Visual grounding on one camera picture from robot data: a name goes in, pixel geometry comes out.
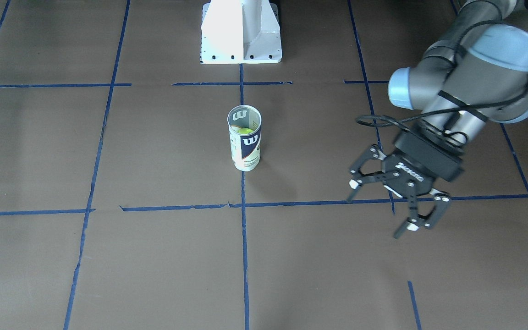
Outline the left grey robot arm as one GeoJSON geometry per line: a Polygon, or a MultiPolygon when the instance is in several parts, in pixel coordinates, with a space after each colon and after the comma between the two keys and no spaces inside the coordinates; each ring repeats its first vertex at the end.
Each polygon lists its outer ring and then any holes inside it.
{"type": "Polygon", "coordinates": [[[390,102],[419,115],[356,119],[359,125],[400,130],[391,154],[373,144],[354,161],[347,199],[365,184],[380,182],[407,200],[409,215],[394,238],[439,222],[452,199],[434,182],[462,174],[464,148],[486,123],[528,118],[528,32],[505,23],[512,12],[526,9],[528,0],[467,0],[420,62],[390,77],[390,102]]]}

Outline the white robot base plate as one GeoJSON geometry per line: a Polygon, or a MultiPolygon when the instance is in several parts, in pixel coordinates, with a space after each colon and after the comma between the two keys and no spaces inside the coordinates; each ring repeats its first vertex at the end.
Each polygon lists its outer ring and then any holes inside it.
{"type": "Polygon", "coordinates": [[[280,5],[276,0],[211,0],[203,5],[200,62],[280,63],[280,5]]]}

